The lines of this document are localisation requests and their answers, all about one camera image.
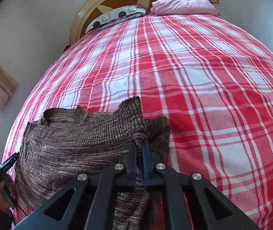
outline human hand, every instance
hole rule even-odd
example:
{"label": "human hand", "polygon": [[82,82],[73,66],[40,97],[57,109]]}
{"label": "human hand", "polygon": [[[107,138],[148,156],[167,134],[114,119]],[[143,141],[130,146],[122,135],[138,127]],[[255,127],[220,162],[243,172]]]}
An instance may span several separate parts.
{"label": "human hand", "polygon": [[[6,174],[6,176],[8,176],[8,180],[9,180],[9,186],[8,186],[8,189],[10,191],[10,196],[13,198],[13,199],[16,199],[16,189],[15,189],[15,186],[13,184],[13,181],[12,181],[12,178],[10,175]],[[4,188],[5,186],[5,182],[4,181],[1,181],[0,182],[0,187],[1,188]],[[4,199],[4,196],[2,195],[1,193],[1,189],[0,189],[0,210],[5,212],[5,213],[10,213],[10,205],[7,203],[7,201]]]}

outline wall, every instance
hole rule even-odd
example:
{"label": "wall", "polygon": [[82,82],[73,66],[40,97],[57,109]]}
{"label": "wall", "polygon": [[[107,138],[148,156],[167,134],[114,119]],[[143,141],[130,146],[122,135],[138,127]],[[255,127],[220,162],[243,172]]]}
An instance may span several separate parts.
{"label": "wall", "polygon": [[19,83],[0,112],[0,163],[11,126],[31,90],[69,44],[86,0],[4,0],[0,5],[0,64]]}
{"label": "wall", "polygon": [[220,0],[216,8],[273,51],[273,0]]}

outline pillow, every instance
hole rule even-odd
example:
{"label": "pillow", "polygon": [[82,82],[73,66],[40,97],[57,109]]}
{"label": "pillow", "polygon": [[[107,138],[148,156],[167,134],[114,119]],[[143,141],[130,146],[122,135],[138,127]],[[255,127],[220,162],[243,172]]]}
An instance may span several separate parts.
{"label": "pillow", "polygon": [[85,32],[87,33],[93,28],[99,28],[101,30],[103,28],[119,24],[123,21],[144,16],[145,14],[146,10],[139,4],[119,7],[97,17],[88,25]]}
{"label": "pillow", "polygon": [[209,0],[157,0],[150,9],[157,16],[208,14],[218,16]]}

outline red and white plaid blanket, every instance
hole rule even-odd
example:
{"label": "red and white plaid blanket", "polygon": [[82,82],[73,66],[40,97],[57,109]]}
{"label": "red and white plaid blanket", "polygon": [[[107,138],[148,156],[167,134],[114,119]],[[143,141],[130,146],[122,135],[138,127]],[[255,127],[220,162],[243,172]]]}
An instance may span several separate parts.
{"label": "red and white plaid blanket", "polygon": [[3,160],[48,108],[112,112],[136,95],[145,117],[169,118],[169,165],[203,174],[261,229],[273,229],[273,53],[219,17],[145,16],[86,35],[29,95]]}

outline screw head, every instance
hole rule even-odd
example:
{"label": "screw head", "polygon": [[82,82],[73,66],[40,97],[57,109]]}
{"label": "screw head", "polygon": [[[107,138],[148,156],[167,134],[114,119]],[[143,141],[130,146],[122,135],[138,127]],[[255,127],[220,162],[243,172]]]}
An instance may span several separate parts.
{"label": "screw head", "polygon": [[115,168],[116,170],[122,170],[122,169],[124,168],[124,165],[121,164],[121,163],[117,163],[117,164],[114,165],[114,168]]}
{"label": "screw head", "polygon": [[158,170],[164,170],[164,169],[166,168],[166,166],[165,166],[164,163],[158,163],[158,164],[156,165],[156,168],[157,168]]}
{"label": "screw head", "polygon": [[200,180],[200,179],[202,178],[202,176],[201,176],[201,174],[199,174],[199,173],[194,173],[194,174],[192,174],[192,178],[193,178],[194,180]]}
{"label": "screw head", "polygon": [[78,175],[78,180],[79,181],[85,181],[87,179],[87,175],[86,174],[80,174]]}

